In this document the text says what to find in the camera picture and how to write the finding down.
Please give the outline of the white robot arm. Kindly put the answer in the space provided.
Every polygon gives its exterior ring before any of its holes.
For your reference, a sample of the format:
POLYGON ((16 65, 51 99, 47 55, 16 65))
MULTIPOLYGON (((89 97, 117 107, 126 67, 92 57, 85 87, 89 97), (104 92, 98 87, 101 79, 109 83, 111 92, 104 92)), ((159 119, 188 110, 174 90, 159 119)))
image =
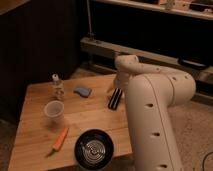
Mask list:
POLYGON ((124 92, 135 171, 184 171, 168 108, 191 100, 196 83, 191 74, 141 63, 135 55, 115 58, 110 89, 124 92))

